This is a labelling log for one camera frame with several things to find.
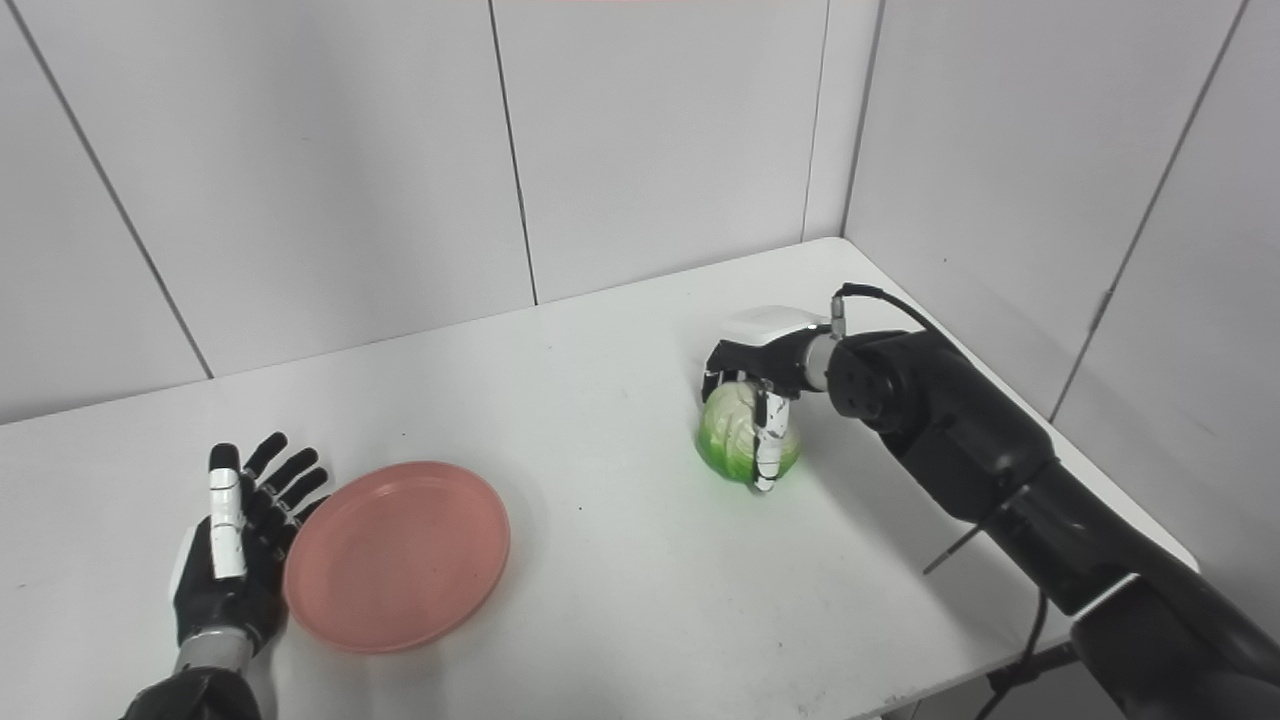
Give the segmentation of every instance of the white wall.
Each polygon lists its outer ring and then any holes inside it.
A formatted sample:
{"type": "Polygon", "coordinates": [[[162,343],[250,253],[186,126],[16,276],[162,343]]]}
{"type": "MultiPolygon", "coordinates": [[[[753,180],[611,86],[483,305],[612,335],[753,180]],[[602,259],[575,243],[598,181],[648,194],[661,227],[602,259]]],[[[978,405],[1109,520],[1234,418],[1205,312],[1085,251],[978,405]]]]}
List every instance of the white wall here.
{"type": "Polygon", "coordinates": [[[1236,0],[888,0],[847,236],[1037,410],[1236,0]]]}
{"type": "Polygon", "coordinates": [[[813,127],[803,240],[838,236],[845,227],[879,6],[879,0],[829,0],[827,5],[827,41],[813,127]]]}
{"type": "Polygon", "coordinates": [[[1059,416],[1275,637],[1277,37],[1251,3],[1059,416]]]}
{"type": "Polygon", "coordinates": [[[215,374],[532,302],[475,0],[19,0],[215,374]]]}
{"type": "Polygon", "coordinates": [[[204,377],[0,6],[0,423],[204,377]]]}
{"type": "MultiPolygon", "coordinates": [[[[876,0],[495,5],[17,0],[214,374],[527,306],[535,279],[554,300],[838,229],[876,0]]],[[[64,122],[45,111],[4,142],[33,158],[64,122]]],[[[0,222],[65,192],[18,187],[0,222]]],[[[109,206],[76,219],[123,232],[109,206]]],[[[54,247],[20,250],[38,284],[106,302],[54,247]]],[[[140,277],[118,292],[154,295],[140,277]]],[[[38,328],[13,336],[0,420],[200,377],[137,342],[99,380],[64,351],[92,345],[81,325],[0,323],[38,328]]]]}
{"type": "Polygon", "coordinates": [[[539,300],[800,241],[826,0],[494,6],[539,300]]]}

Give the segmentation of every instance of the white fingertip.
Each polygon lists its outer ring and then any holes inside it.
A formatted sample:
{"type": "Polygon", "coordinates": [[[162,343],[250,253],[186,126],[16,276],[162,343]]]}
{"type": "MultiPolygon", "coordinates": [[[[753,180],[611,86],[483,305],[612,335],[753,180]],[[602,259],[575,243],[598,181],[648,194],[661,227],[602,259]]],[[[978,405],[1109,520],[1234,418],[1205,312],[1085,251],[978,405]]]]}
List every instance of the white fingertip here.
{"type": "Polygon", "coordinates": [[[241,530],[244,511],[241,507],[239,475],[229,468],[209,471],[209,547],[214,556],[214,578],[243,578],[244,547],[241,530]]]}
{"type": "Polygon", "coordinates": [[[782,437],[787,433],[791,404],[781,395],[764,393],[764,427],[755,429],[755,487],[768,492],[782,469],[782,437]]]}

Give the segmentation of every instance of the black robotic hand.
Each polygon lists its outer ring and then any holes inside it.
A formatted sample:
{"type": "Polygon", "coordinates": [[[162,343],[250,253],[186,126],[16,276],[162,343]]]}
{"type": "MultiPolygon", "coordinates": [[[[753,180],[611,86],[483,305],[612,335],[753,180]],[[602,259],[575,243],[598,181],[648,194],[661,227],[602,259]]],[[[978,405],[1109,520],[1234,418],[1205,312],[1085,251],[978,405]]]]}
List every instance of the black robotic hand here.
{"type": "Polygon", "coordinates": [[[238,484],[243,571],[218,579],[214,518],[206,516],[196,527],[173,597],[179,646],[174,675],[138,693],[125,720],[260,719],[241,673],[280,630],[284,560],[302,523],[325,498],[305,501],[328,479],[314,466],[319,455],[307,447],[257,482],[287,443],[283,433],[273,434],[243,468],[236,446],[219,445],[210,454],[210,470],[233,470],[238,484]]]}
{"type": "MultiPolygon", "coordinates": [[[[234,468],[239,474],[244,512],[243,578],[214,578],[210,518],[196,528],[173,597],[179,646],[210,628],[238,628],[248,635],[257,653],[279,632],[284,618],[280,594],[284,557],[302,523],[324,498],[297,509],[329,477],[323,468],[312,468],[319,455],[307,447],[259,483],[266,465],[287,442],[283,433],[275,433],[262,441],[243,469],[234,468]]],[[[234,446],[220,445],[214,448],[211,462],[238,464],[237,455],[234,446]]]]}

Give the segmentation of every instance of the robotic hand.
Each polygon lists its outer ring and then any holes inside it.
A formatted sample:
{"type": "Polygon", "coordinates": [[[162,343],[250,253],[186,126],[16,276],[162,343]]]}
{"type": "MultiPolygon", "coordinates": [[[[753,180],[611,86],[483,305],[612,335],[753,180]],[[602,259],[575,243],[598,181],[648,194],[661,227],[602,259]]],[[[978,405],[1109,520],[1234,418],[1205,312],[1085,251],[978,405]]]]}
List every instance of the robotic hand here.
{"type": "Polygon", "coordinates": [[[260,720],[241,674],[280,630],[284,559],[325,498],[303,501],[328,479],[312,468],[319,455],[308,447],[259,483],[287,443],[273,434],[243,468],[233,445],[210,454],[212,511],[191,534],[173,597],[174,675],[142,691],[124,720],[260,720]]]}
{"type": "Polygon", "coordinates": [[[986,532],[1073,618],[1075,653],[1126,716],[1280,717],[1280,646],[1080,484],[1041,424],[906,302],[846,283],[829,320],[786,307],[736,315],[707,361],[704,401],[731,379],[758,393],[756,489],[773,486],[769,438],[785,432],[787,402],[826,393],[948,515],[974,524],[940,560],[986,532]],[[850,296],[883,300],[924,329],[846,336],[850,296]]]}

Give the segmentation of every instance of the robotic arm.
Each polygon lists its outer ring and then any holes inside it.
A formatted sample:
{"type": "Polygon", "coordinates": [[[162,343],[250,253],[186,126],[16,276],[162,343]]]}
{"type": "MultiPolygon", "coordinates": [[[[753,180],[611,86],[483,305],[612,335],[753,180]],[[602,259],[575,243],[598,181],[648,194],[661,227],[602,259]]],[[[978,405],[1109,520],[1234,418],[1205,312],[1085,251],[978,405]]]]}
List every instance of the robotic arm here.
{"type": "Polygon", "coordinates": [[[850,283],[829,322],[771,307],[737,316],[728,334],[703,398],[727,379],[756,388],[756,489],[776,479],[769,439],[786,430],[786,404],[826,393],[1073,616],[1078,656],[1128,717],[1280,716],[1280,646],[1089,492],[1039,423],[915,309],[850,283]],[[924,329],[846,336],[849,296],[887,301],[924,329]]]}

